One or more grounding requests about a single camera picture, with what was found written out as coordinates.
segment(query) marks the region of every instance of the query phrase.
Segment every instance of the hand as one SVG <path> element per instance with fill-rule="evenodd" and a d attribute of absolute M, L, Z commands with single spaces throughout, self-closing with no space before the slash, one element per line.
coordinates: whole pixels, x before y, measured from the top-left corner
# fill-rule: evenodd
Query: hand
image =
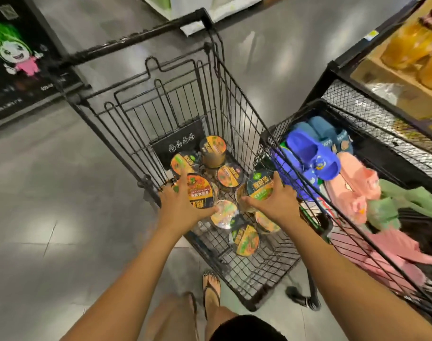
<path fill-rule="evenodd" d="M 159 192 L 162 207 L 159 212 L 158 228 L 165 229 L 167 234 L 176 238 L 176 241 L 200 220 L 218 211 L 216 206 L 197 209 L 191 205 L 187 193 L 187 173 L 184 168 L 181 172 L 183 174 L 178 181 L 178 192 L 175 192 L 169 184 Z"/>
<path fill-rule="evenodd" d="M 256 200 L 249 196 L 242 199 L 281 228 L 300 219 L 300 207 L 296 191 L 290 185 L 284 186 L 277 171 L 274 172 L 273 193 L 266 200 Z"/>
<path fill-rule="evenodd" d="M 6 68 L 6 72 L 8 72 L 9 74 L 17 74 L 17 71 L 15 70 L 15 68 L 12 68 L 11 66 L 7 65 L 4 63 L 4 68 Z"/>

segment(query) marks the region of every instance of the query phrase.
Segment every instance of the blue slipper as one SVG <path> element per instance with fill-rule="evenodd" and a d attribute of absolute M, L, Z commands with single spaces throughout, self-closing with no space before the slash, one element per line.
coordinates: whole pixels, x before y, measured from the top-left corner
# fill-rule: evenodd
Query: blue slipper
<path fill-rule="evenodd" d="M 334 153 L 336 152 L 336 146 L 334 146 L 333 140 L 328 137 L 322 137 L 320 136 L 313 127 L 311 127 L 306 122 L 298 122 L 295 125 L 293 125 L 293 130 L 300 130 L 308 134 L 310 137 L 312 137 L 314 140 L 319 141 L 322 145 L 325 147 L 328 147 L 331 149 Z"/>
<path fill-rule="evenodd" d="M 336 154 L 307 133 L 293 130 L 287 134 L 286 143 L 306 168 L 315 169 L 318 178 L 332 180 L 341 171 L 341 162 Z"/>
<path fill-rule="evenodd" d="M 292 163 L 293 167 L 296 171 L 300 172 L 307 180 L 317 187 L 318 186 L 318 178 L 315 176 L 313 169 L 304 170 L 303 166 L 300 164 L 298 159 L 293 155 L 293 153 L 286 147 L 281 146 L 282 153 L 287 157 L 288 160 Z M 307 189 L 310 191 L 310 196 L 306 190 L 304 189 L 304 182 L 298 178 L 298 175 L 292 170 L 292 168 L 275 152 L 272 154 L 273 162 L 276 166 L 277 171 L 279 172 L 279 176 L 281 176 L 282 183 L 291 185 L 293 189 L 295 189 L 297 196 L 304 201 L 312 201 L 319 197 L 319 195 L 310 187 Z"/>
<path fill-rule="evenodd" d="M 333 127 L 331 123 L 320 116 L 312 117 L 309 124 L 321 139 L 331 139 L 336 145 L 337 152 L 353 154 L 352 141 L 345 129 Z"/>

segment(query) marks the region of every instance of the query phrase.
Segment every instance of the instant noodle cup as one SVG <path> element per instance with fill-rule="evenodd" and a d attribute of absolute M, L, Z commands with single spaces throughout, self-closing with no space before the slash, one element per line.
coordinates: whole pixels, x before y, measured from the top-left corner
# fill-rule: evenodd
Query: instant noodle cup
<path fill-rule="evenodd" d="M 236 202 L 238 203 L 238 208 L 241 212 L 255 213 L 256 209 L 249 206 L 245 201 L 242 200 L 243 196 L 247 196 L 246 183 L 240 184 L 235 192 Z"/>
<path fill-rule="evenodd" d="M 219 168 L 216 178 L 223 190 L 231 192 L 243 182 L 244 172 L 241 166 L 227 163 Z"/>
<path fill-rule="evenodd" d="M 198 174 L 187 175 L 188 197 L 192 206 L 196 208 L 209 208 L 214 205 L 214 191 L 208 180 Z M 178 183 L 173 186 L 175 191 L 179 191 Z"/>
<path fill-rule="evenodd" d="M 231 229 L 232 219 L 240 213 L 236 204 L 229 200 L 221 200 L 216 206 L 219 207 L 219 211 L 211 216 L 211 221 L 220 229 Z"/>
<path fill-rule="evenodd" d="M 281 228 L 273 223 L 270 219 L 266 217 L 260 211 L 255 212 L 255 221 L 260 225 L 261 229 L 263 229 L 266 233 L 274 233 L 281 230 Z"/>
<path fill-rule="evenodd" d="M 247 194 L 256 200 L 266 200 L 273 193 L 273 171 L 261 169 L 252 172 L 246 183 Z"/>
<path fill-rule="evenodd" d="M 170 169 L 173 176 L 179 178 L 181 176 L 181 168 L 185 168 L 188 174 L 197 172 L 200 166 L 200 158 L 197 152 L 183 151 L 176 154 L 170 162 Z"/>
<path fill-rule="evenodd" d="M 252 225 L 230 232 L 229 244 L 239 256 L 251 256 L 259 247 L 259 235 Z"/>
<path fill-rule="evenodd" d="M 208 136 L 201 141 L 200 151 L 202 152 L 202 163 L 210 169 L 217 169 L 224 164 L 227 144 L 222 137 Z"/>

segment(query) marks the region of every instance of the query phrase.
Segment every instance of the poster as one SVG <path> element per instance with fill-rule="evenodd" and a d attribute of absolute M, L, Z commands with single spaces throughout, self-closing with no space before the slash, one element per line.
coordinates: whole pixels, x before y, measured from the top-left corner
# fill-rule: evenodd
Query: poster
<path fill-rule="evenodd" d="M 60 53 L 24 0 L 0 0 L 0 120 L 55 94 L 40 63 Z M 80 82 L 61 72 L 64 87 Z"/>

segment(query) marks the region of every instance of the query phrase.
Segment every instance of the price tag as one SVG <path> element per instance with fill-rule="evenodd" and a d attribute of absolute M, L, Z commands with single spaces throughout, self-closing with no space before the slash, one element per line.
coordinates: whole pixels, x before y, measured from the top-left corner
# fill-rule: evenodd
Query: price tag
<path fill-rule="evenodd" d="M 366 36 L 364 36 L 364 39 L 366 39 L 368 42 L 372 41 L 374 37 L 376 37 L 379 34 L 379 31 L 372 30 L 370 33 L 368 33 Z"/>

